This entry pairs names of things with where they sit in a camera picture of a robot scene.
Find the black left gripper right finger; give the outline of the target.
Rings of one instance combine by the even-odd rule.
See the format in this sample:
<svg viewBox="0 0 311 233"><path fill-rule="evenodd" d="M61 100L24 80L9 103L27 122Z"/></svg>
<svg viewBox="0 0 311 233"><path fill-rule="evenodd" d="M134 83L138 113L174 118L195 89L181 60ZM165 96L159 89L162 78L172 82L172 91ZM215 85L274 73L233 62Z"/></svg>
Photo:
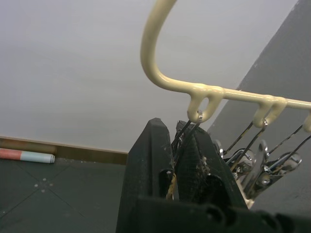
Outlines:
<svg viewBox="0 0 311 233"><path fill-rule="evenodd" d="M201 128L185 130L177 150L175 173L179 200L211 203L219 208L247 209L225 161L217 154L210 135Z"/></svg>

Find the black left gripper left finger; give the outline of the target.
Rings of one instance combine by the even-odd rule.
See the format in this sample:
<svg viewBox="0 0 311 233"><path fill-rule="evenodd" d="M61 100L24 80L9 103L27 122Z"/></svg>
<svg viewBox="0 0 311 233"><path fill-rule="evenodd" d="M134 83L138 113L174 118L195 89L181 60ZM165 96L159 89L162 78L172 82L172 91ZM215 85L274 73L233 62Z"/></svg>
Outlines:
<svg viewBox="0 0 311 233"><path fill-rule="evenodd" d="M159 118L148 121L130 149L124 173L116 232L156 233L164 229L166 195L174 174L169 130Z"/></svg>

